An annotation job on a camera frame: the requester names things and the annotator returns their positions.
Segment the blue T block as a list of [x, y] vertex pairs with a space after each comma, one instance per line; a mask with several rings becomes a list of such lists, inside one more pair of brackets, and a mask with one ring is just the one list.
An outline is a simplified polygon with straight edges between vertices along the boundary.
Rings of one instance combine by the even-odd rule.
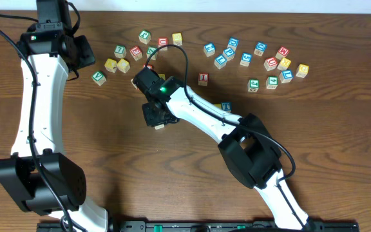
[[232, 110], [231, 102], [222, 102], [221, 103], [221, 109], [223, 111], [226, 111], [226, 112], [230, 113], [231, 110]]

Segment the green R block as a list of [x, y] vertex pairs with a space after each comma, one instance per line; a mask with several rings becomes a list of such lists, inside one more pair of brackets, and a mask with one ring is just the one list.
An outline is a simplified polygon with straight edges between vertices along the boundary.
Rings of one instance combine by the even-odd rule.
[[155, 126], [155, 129], [156, 129], [156, 130], [159, 130], [159, 129], [162, 129], [162, 128], [164, 128], [164, 127], [165, 127], [164, 124], [160, 124], [160, 125], [158, 125], [158, 126]]

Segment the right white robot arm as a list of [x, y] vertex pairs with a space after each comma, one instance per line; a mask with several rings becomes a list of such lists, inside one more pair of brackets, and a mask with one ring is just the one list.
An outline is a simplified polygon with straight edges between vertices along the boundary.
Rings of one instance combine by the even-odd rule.
[[146, 117], [148, 126], [181, 119], [196, 126], [217, 143], [233, 177], [260, 194], [278, 228], [311, 227], [309, 216], [286, 183], [296, 170], [294, 159], [257, 116], [223, 111], [197, 95], [185, 81], [175, 77], [163, 80], [149, 68], [136, 74], [133, 84], [146, 96], [146, 106], [152, 112]]

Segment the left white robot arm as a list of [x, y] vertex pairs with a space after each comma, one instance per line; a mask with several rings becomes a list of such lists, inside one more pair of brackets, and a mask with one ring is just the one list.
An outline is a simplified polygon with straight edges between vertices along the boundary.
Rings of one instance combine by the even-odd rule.
[[23, 72], [19, 129], [7, 159], [0, 159], [0, 183], [24, 212], [57, 219], [40, 224], [50, 231], [113, 231], [108, 211], [86, 193], [85, 174], [62, 143], [62, 104], [70, 73], [94, 64], [92, 49], [72, 3], [38, 0], [37, 22], [14, 44]]

